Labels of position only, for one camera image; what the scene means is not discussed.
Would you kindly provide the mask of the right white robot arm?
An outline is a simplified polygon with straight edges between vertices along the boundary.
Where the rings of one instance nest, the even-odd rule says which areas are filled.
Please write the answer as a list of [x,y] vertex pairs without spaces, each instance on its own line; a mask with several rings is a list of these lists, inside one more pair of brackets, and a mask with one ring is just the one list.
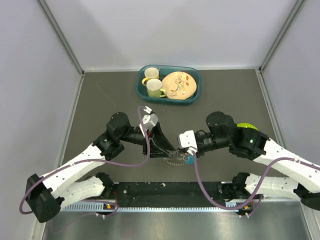
[[320,167],[280,146],[250,124],[235,124],[231,116],[221,111],[209,114],[205,120],[209,132],[188,130],[178,137],[179,146],[192,157],[198,185],[214,206],[224,206],[213,200],[201,181],[198,157],[206,152],[228,148],[239,158],[266,166],[261,176],[239,173],[232,181],[232,198],[244,199],[244,208],[255,197],[278,196],[299,200],[313,210],[320,209]]

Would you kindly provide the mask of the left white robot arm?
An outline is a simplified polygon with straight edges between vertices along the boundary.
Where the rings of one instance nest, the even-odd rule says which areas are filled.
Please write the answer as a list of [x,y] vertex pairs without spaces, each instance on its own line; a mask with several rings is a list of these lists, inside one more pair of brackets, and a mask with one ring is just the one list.
[[84,181],[79,179],[104,164],[121,166],[113,159],[125,149],[123,142],[142,146],[146,161],[171,158],[176,150],[163,134],[156,113],[146,106],[138,109],[146,113],[138,117],[138,126],[131,126],[128,116],[117,112],[106,124],[105,132],[78,156],[49,173],[31,175],[19,206],[20,213],[26,213],[23,205],[27,203],[29,213],[34,214],[39,223],[46,223],[61,209],[79,201],[99,196],[109,198],[114,187],[106,173],[97,173]]

